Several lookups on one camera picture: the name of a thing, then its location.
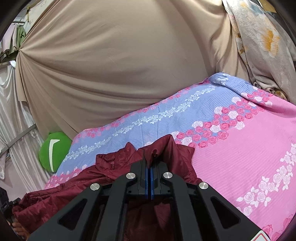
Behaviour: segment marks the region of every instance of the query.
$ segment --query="maroon jacket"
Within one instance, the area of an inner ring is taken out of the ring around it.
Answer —
[[[166,135],[138,150],[128,142],[117,152],[98,154],[95,165],[60,186],[26,194],[13,208],[13,214],[32,233],[92,183],[106,185],[128,173],[131,164],[142,159],[143,151],[149,166],[155,157],[162,154],[172,173],[183,177],[188,183],[201,182],[191,164],[194,148],[177,145],[171,135]],[[125,240],[173,240],[169,217],[169,204],[156,201],[130,203]]]

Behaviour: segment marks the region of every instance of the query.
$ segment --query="beige curtain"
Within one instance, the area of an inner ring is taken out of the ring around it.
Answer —
[[[215,72],[249,80],[221,0],[54,0],[16,72],[42,136],[70,138]]]

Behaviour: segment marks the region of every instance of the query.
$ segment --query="green pillow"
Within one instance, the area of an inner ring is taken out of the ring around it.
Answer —
[[[50,133],[39,151],[39,161],[44,169],[56,172],[68,154],[71,139],[63,132]]]

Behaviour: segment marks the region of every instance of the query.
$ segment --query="bed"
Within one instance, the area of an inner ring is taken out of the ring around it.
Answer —
[[[95,163],[98,153],[172,134],[195,148],[192,165],[237,209],[277,240],[296,207],[296,107],[246,81],[217,73],[109,125],[86,129],[45,188]]]

